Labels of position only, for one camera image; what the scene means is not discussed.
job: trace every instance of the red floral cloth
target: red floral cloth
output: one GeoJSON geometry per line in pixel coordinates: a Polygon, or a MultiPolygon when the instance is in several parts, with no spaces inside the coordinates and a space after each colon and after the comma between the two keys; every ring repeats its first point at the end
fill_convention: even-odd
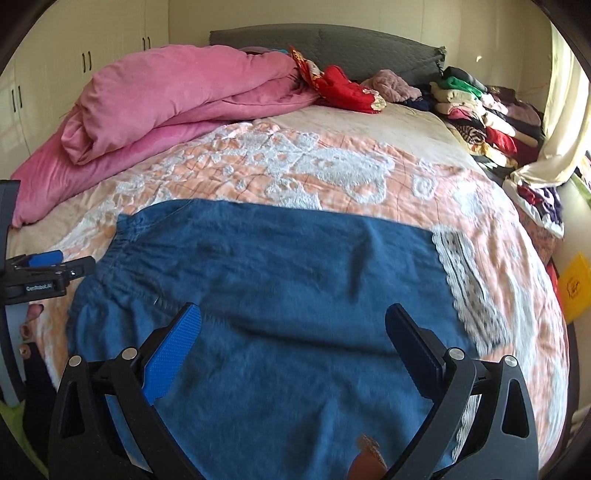
{"type": "Polygon", "coordinates": [[[294,48],[290,50],[304,80],[329,105],[362,113],[380,113],[386,107],[386,101],[378,92],[351,82],[340,67],[330,65],[321,72],[313,61],[305,59],[299,51],[294,48]]]}

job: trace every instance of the pile of clothes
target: pile of clothes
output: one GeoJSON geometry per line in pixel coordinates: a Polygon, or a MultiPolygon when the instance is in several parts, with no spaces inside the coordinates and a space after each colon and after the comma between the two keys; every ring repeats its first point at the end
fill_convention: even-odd
{"type": "Polygon", "coordinates": [[[422,112],[432,111],[437,103],[429,85],[410,86],[392,70],[380,70],[361,85],[377,91],[389,103],[399,103],[422,112]]]}
{"type": "Polygon", "coordinates": [[[547,265],[558,243],[564,238],[563,207],[555,187],[534,188],[503,182],[503,190],[513,201],[519,222],[531,238],[540,259],[547,265]]]}
{"type": "Polygon", "coordinates": [[[481,164],[513,170],[537,160],[545,140],[542,115],[519,101],[514,90],[487,87],[455,67],[430,87],[435,113],[454,127],[481,164]]]}

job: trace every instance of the red garment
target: red garment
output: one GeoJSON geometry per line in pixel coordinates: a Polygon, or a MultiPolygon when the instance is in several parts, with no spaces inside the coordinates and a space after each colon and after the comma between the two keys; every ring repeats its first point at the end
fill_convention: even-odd
{"type": "Polygon", "coordinates": [[[486,127],[486,142],[508,157],[517,160],[520,167],[537,161],[540,154],[539,148],[530,147],[522,141],[490,127],[486,127]]]}
{"type": "Polygon", "coordinates": [[[558,291],[558,272],[556,271],[556,267],[554,266],[553,262],[548,263],[546,265],[546,271],[550,276],[550,281],[552,282],[552,288],[554,289],[554,294],[558,299],[558,304],[560,305],[560,310],[564,311],[562,307],[562,299],[560,298],[560,292],[558,291]]]}
{"type": "Polygon", "coordinates": [[[519,196],[525,199],[525,201],[530,205],[536,206],[540,203],[544,203],[543,199],[538,197],[528,187],[525,187],[523,185],[517,185],[517,193],[519,193],[519,196]]]}
{"type": "Polygon", "coordinates": [[[297,63],[304,80],[324,98],[330,106],[362,113],[380,113],[386,102],[378,92],[371,93],[367,87],[351,82],[343,70],[336,66],[326,67],[324,72],[300,52],[291,48],[291,56],[297,63]]]}

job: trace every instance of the folded clothes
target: folded clothes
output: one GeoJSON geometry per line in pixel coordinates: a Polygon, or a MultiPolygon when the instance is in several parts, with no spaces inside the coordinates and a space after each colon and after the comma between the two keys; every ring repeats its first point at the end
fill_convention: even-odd
{"type": "Polygon", "coordinates": [[[454,125],[455,122],[456,120],[450,121],[468,145],[482,145],[486,143],[485,132],[471,125],[454,125]]]}
{"type": "Polygon", "coordinates": [[[476,98],[480,98],[482,95],[484,95],[481,90],[456,77],[441,79],[439,82],[437,82],[437,84],[444,90],[464,90],[465,92],[473,93],[476,98]]]}
{"type": "Polygon", "coordinates": [[[476,95],[464,90],[445,90],[437,83],[431,82],[431,93],[441,103],[475,103],[476,95]]]}
{"type": "Polygon", "coordinates": [[[506,115],[509,112],[507,107],[495,100],[495,98],[490,93],[482,95],[482,97],[480,97],[480,101],[482,102],[482,105],[485,106],[485,108],[500,112],[503,115],[506,115]]]}
{"type": "Polygon", "coordinates": [[[541,143],[545,141],[544,134],[542,133],[542,127],[535,127],[530,124],[526,124],[521,120],[517,120],[515,118],[511,118],[510,116],[503,115],[501,112],[489,109],[485,107],[488,111],[492,111],[496,116],[502,118],[505,122],[507,122],[510,126],[515,128],[517,131],[530,136],[531,138],[535,138],[538,141],[538,146],[540,147],[541,143]]]}
{"type": "Polygon", "coordinates": [[[486,176],[499,187],[502,187],[503,180],[515,171],[513,167],[501,167],[497,165],[497,163],[484,155],[472,155],[472,158],[478,163],[478,166],[484,171],[486,176]]]}
{"type": "Polygon", "coordinates": [[[489,85],[487,88],[488,93],[490,93],[497,102],[504,103],[505,105],[517,103],[517,97],[515,96],[517,92],[512,88],[499,87],[495,85],[489,85]]]}
{"type": "Polygon", "coordinates": [[[443,71],[443,78],[447,79],[449,77],[455,77],[459,80],[468,83],[469,85],[472,85],[473,87],[479,89],[483,93],[488,93],[488,88],[486,88],[486,86],[483,83],[479,82],[472,75],[470,75],[468,72],[465,72],[462,69],[458,69],[455,67],[446,68],[443,71]]]}
{"type": "Polygon", "coordinates": [[[384,100],[390,103],[416,100],[421,96],[421,90],[411,87],[392,70],[380,70],[361,85],[376,90],[384,100]]]}
{"type": "Polygon", "coordinates": [[[535,138],[532,138],[528,135],[525,135],[510,126],[507,122],[505,122],[501,117],[495,115],[493,112],[486,112],[482,116],[482,121],[487,127],[491,127],[499,132],[504,133],[505,135],[509,135],[510,137],[514,137],[517,140],[521,140],[524,144],[529,147],[536,148],[538,147],[538,141],[535,138]]]}
{"type": "Polygon", "coordinates": [[[458,125],[464,125],[466,127],[474,127],[477,130],[480,130],[484,134],[486,134],[486,127],[480,121],[479,118],[474,118],[473,116],[471,116],[470,118],[451,118],[448,116],[447,121],[450,122],[454,127],[457,127],[458,125]]]}
{"type": "Polygon", "coordinates": [[[491,165],[495,165],[498,168],[507,168],[509,173],[515,170],[515,168],[518,166],[515,160],[503,155],[497,149],[491,147],[488,143],[482,143],[479,145],[468,144],[456,127],[454,127],[449,121],[447,121],[446,124],[448,130],[456,138],[458,143],[464,148],[465,151],[472,155],[475,160],[477,158],[487,158],[491,165]]]}
{"type": "Polygon", "coordinates": [[[511,118],[520,120],[535,127],[540,127],[542,125],[542,120],[538,112],[536,112],[534,107],[532,107],[529,103],[512,103],[507,105],[507,110],[509,110],[507,116],[510,116],[511,118]]]}
{"type": "Polygon", "coordinates": [[[527,203],[533,205],[534,207],[544,202],[543,199],[537,197],[535,193],[525,185],[517,185],[517,193],[519,193],[519,196],[525,199],[527,203]]]}
{"type": "Polygon", "coordinates": [[[452,108],[449,113],[447,114],[447,117],[450,120],[470,120],[472,119],[472,116],[470,115],[470,113],[466,112],[465,110],[461,109],[461,108],[452,108]]]}
{"type": "Polygon", "coordinates": [[[449,115],[454,108],[461,108],[466,112],[470,113],[472,116],[481,117],[486,113],[486,109],[482,106],[482,103],[477,100],[476,103],[438,103],[435,106],[437,112],[442,113],[443,115],[449,115]]]}
{"type": "Polygon", "coordinates": [[[540,217],[546,215],[552,223],[562,225],[562,203],[556,187],[536,189],[526,185],[517,185],[517,193],[527,203],[536,207],[540,217]]]}
{"type": "Polygon", "coordinates": [[[380,113],[386,101],[375,90],[351,82],[337,65],[329,65],[321,72],[313,61],[291,48],[303,79],[323,98],[329,106],[361,113],[380,113]]]}
{"type": "Polygon", "coordinates": [[[423,97],[419,97],[416,100],[406,100],[404,102],[400,102],[400,105],[414,108],[415,110],[419,110],[421,112],[430,112],[433,106],[429,100],[423,97]]]}
{"type": "Polygon", "coordinates": [[[520,167],[537,161],[540,154],[538,148],[529,147],[520,140],[490,127],[486,127],[486,142],[508,157],[516,159],[520,167]]]}

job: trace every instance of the yellow box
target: yellow box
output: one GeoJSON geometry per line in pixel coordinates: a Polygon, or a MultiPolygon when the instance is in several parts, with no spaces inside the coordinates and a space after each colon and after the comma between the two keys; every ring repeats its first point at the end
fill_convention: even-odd
{"type": "Polygon", "coordinates": [[[579,253],[558,279],[558,291],[567,323],[591,307],[591,267],[579,253]]]}

